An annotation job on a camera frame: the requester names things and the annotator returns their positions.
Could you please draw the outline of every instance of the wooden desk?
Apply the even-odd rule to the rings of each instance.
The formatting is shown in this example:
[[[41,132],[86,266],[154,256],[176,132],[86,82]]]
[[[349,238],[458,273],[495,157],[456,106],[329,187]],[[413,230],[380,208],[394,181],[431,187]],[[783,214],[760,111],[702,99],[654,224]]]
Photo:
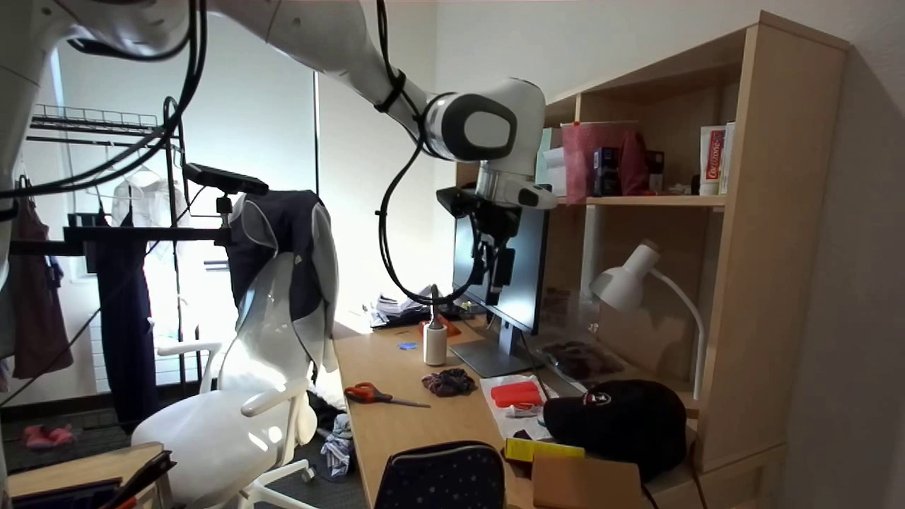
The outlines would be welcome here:
[[[449,337],[449,344],[476,340],[469,328]],[[420,328],[390,328],[372,337],[336,340],[336,358],[343,385],[374,382],[396,398],[431,401],[424,408],[403,403],[352,403],[352,430],[367,502],[374,505],[384,464],[394,453],[427,447],[439,442],[486,442],[504,447],[499,423],[492,422],[480,389],[456,398],[439,398],[421,386],[421,378],[439,367],[421,362],[421,347],[403,351],[398,344],[417,343]],[[531,505],[531,484],[507,468],[507,502]]]
[[[128,480],[158,453],[162,453],[158,444],[142,444],[142,447],[114,450],[114,453],[89,456],[66,464],[52,464],[43,468],[18,471],[18,476],[8,476],[8,495],[24,497],[24,495],[69,490],[80,484],[96,484],[104,478]]]

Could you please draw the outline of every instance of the desk lamp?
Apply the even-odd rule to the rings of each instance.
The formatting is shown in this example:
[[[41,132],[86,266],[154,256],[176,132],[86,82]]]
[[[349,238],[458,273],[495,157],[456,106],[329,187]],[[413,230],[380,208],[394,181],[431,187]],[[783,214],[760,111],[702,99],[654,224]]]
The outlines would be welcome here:
[[[622,266],[605,268],[595,278],[592,295],[620,313],[635,313],[644,296],[647,273],[666,282],[678,300],[688,304],[691,317],[695,319],[695,362],[694,362],[694,398],[702,396],[702,369],[704,369],[704,319],[691,296],[670,280],[669,273],[657,272],[659,254],[654,244],[639,244]]]

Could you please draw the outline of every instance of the cabinet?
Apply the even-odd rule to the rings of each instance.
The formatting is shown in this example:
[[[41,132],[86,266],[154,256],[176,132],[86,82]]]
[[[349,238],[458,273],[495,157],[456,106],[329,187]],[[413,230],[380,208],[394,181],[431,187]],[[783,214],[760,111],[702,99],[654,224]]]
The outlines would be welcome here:
[[[736,122],[728,194],[589,197],[557,208],[550,230],[550,292],[582,295],[601,268],[654,239],[659,268],[700,303],[707,324],[702,471],[786,437],[847,54],[835,37],[760,13],[741,30],[550,102],[553,126],[639,123],[644,145],[666,149],[666,181],[700,172],[702,123]],[[647,309],[654,324],[635,331],[601,317],[601,343],[630,343],[613,347],[684,386],[694,323],[670,292],[654,292]]]

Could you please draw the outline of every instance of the computer screen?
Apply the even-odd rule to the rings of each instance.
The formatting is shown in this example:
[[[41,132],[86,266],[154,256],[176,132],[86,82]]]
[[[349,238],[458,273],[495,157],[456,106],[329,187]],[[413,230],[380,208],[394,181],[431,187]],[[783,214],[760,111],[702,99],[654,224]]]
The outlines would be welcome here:
[[[472,282],[458,300],[466,309],[486,312],[499,331],[495,344],[466,344],[456,354],[479,372],[526,369],[531,362],[519,358],[514,343],[538,331],[541,295],[543,295],[543,249],[547,249],[547,211],[521,208],[519,232],[507,244],[512,256],[512,278],[499,296],[490,296],[486,273]],[[454,244],[454,289],[469,280],[472,272],[472,224],[456,221]]]

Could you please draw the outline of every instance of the desk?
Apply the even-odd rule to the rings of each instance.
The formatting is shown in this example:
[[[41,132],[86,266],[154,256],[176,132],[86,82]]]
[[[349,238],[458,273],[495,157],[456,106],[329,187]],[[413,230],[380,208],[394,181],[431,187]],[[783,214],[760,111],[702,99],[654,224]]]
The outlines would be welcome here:
[[[158,444],[142,444],[142,447],[114,450],[114,453],[89,456],[66,464],[52,464],[43,468],[18,471],[18,476],[8,476],[8,495],[24,497],[34,491],[96,484],[104,478],[128,480],[158,453],[162,453]]]
[[[449,337],[449,344],[479,340],[476,331],[461,324],[461,337]],[[343,385],[374,382],[376,386],[413,401],[431,401],[424,408],[403,403],[352,403],[352,430],[356,442],[359,476],[366,497],[374,505],[384,464],[390,456],[439,442],[486,442],[504,444],[499,423],[492,422],[480,389],[456,398],[439,398],[421,386],[421,378],[439,367],[421,362],[421,347],[403,351],[398,344],[417,343],[420,328],[387,328],[372,337],[336,340],[336,358]],[[749,461],[702,476],[710,505],[760,505],[763,491],[772,490],[772,476],[780,450],[752,456]],[[609,464],[589,457],[595,490],[605,490]],[[661,509],[700,509],[700,491],[688,468],[673,468],[650,484],[650,491]],[[531,480],[519,478],[507,467],[507,505],[531,505]]]

